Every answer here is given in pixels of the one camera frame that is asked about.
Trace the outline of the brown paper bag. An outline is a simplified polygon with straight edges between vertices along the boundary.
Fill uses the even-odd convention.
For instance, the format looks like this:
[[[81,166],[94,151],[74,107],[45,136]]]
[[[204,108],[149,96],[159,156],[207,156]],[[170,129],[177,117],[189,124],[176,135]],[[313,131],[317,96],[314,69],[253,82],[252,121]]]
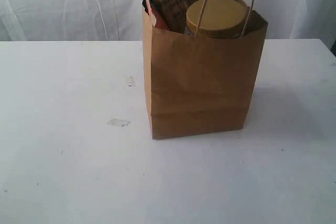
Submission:
[[[188,8],[196,1],[186,0]],[[244,126],[268,24],[252,5],[237,1],[247,16],[241,34],[229,39],[193,35],[187,25],[183,33],[152,27],[143,7],[144,88],[154,139]]]

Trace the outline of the brown red paper pouch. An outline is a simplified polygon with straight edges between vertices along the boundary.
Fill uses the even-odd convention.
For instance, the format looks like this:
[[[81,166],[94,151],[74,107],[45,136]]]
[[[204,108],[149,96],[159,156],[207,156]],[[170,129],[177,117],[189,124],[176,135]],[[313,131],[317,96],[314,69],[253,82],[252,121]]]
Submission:
[[[163,30],[170,30],[160,10],[158,9],[158,5],[154,0],[143,0],[142,5],[150,18],[152,27]]]

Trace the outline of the nut jar gold lid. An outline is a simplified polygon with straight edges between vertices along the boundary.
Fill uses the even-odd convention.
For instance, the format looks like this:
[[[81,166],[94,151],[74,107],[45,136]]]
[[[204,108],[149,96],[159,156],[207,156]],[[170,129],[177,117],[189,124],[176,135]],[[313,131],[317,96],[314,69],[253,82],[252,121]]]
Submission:
[[[186,25],[193,35],[229,39],[241,34],[247,6],[237,0],[207,0],[197,27],[204,0],[194,2],[186,12]]]

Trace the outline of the clear tape scrap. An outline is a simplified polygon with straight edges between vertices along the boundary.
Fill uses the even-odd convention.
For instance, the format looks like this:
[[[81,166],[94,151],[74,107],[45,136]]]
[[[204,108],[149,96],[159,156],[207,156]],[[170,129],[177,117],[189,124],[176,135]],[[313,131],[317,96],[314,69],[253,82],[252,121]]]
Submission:
[[[130,123],[131,121],[114,118],[108,122],[108,125],[117,126],[117,127],[125,127],[125,126],[128,126]]]

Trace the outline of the white backdrop curtain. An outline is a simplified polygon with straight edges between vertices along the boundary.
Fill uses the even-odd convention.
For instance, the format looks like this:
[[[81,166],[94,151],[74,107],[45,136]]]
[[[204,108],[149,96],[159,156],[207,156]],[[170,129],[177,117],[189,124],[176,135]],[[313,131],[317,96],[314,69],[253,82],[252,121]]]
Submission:
[[[1,40],[141,40],[141,2],[1,0]],[[255,0],[254,9],[270,39],[335,41],[335,0]]]

